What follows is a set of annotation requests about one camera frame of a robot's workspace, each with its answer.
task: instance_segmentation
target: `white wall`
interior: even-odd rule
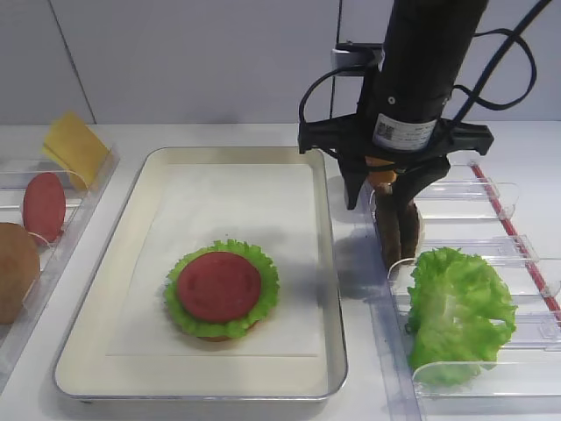
[[[294,122],[338,0],[53,0],[98,123]],[[310,103],[327,116],[330,85]]]
[[[536,0],[490,0],[480,29],[513,27]],[[340,39],[381,42],[393,0],[342,0]],[[98,123],[295,122],[298,101],[330,70],[339,0],[52,0]],[[561,119],[561,1],[525,35],[538,83],[510,111],[470,119]],[[476,39],[458,79],[471,86],[501,42]],[[92,121],[48,0],[0,0],[0,124]],[[529,77],[514,50],[485,95],[507,101]],[[335,112],[353,112],[359,82],[339,78]],[[454,95],[450,116],[465,100]],[[310,99],[325,118],[330,84]]]
[[[514,28],[536,0],[489,0],[481,19],[481,32],[497,27]],[[392,0],[344,0],[341,41],[381,42],[386,32]],[[538,79],[532,93],[511,110],[488,111],[475,105],[471,120],[559,120],[561,119],[561,1],[554,0],[524,33],[536,57]],[[473,86],[483,67],[504,39],[493,35],[475,39],[465,58],[457,82]],[[529,81],[529,64],[514,47],[495,70],[484,90],[485,99],[505,103],[521,95]],[[339,78],[336,84],[335,113],[356,109],[360,83]],[[464,102],[465,95],[454,93],[444,115],[451,117]]]
[[[46,0],[0,0],[0,125],[91,121]]]

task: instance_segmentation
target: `qr code label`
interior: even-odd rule
[[[429,142],[436,123],[436,120],[406,123],[379,114],[374,127],[373,142],[390,149],[416,151]]]
[[[381,138],[391,140],[394,138],[394,130],[395,127],[379,122],[378,128],[376,129],[376,135],[380,136]]]

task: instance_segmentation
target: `bun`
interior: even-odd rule
[[[249,332],[251,329],[253,329],[253,327],[255,327],[255,325],[259,323],[255,322],[253,325],[249,326],[247,328],[247,331]],[[215,336],[215,337],[205,337],[205,336],[197,336],[196,338],[198,339],[202,339],[202,340],[206,340],[207,342],[225,342],[227,340],[232,340],[232,338],[230,338],[229,336]]]
[[[398,212],[391,189],[386,186],[374,190],[374,201],[382,260],[388,270],[398,260],[416,256],[423,241],[423,220],[413,201]]]
[[[20,225],[0,223],[0,325],[16,320],[39,272],[39,254],[32,236]]]

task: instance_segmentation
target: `bottom bun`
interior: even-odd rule
[[[255,322],[253,325],[249,326],[247,328],[248,331],[250,331],[251,329],[253,329],[253,327],[257,324],[258,322]],[[201,337],[201,336],[197,336],[198,339],[202,339],[205,340],[207,342],[225,342],[227,340],[231,340],[234,338],[230,338],[229,336],[215,336],[215,337]]]

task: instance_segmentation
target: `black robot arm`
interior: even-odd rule
[[[488,0],[395,0],[383,45],[339,44],[338,50],[363,53],[364,63],[337,68],[318,79],[304,95],[299,109],[298,144],[301,153],[319,148],[337,159],[344,178],[348,209],[354,209],[359,191],[370,172],[393,170],[397,206],[409,203],[422,189],[446,176],[447,154],[473,150],[485,155],[493,135],[484,125],[461,120],[474,103],[505,110],[521,102],[536,81],[536,64],[522,31],[550,3],[541,0],[513,30],[488,33],[507,36],[487,65],[474,90],[454,85]],[[532,78],[527,92],[506,104],[479,97],[490,74],[506,51],[518,44],[528,55]],[[337,74],[363,78],[354,114],[308,122],[305,103],[314,88]],[[454,88],[468,100],[453,119],[441,118]],[[366,157],[391,164],[366,165]]]

